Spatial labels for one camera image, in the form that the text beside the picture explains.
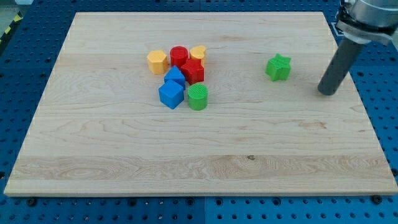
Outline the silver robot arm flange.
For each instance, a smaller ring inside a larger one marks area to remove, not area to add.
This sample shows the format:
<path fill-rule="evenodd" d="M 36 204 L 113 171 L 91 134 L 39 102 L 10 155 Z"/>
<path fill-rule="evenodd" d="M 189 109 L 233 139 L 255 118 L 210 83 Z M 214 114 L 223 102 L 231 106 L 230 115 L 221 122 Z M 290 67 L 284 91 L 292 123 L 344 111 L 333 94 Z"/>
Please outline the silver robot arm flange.
<path fill-rule="evenodd" d="M 342 0 L 336 19 L 347 39 L 388 45 L 397 29 L 397 0 Z"/>

